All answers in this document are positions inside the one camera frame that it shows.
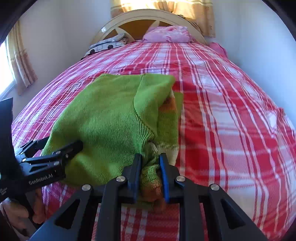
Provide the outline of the person's left hand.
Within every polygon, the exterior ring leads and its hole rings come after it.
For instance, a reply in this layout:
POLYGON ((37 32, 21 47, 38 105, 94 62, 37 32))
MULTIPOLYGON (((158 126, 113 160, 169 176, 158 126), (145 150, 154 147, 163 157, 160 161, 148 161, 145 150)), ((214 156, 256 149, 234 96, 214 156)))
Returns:
MULTIPOLYGON (((41 188, 35 191, 33 211, 34 223, 41 224, 46 220, 43 192, 41 188)), ((24 206, 7 198, 1 202, 1 212, 9 224, 12 225, 13 228, 16 228, 17 231, 23 231, 26 228, 23 219, 29 218, 29 212, 24 206)))

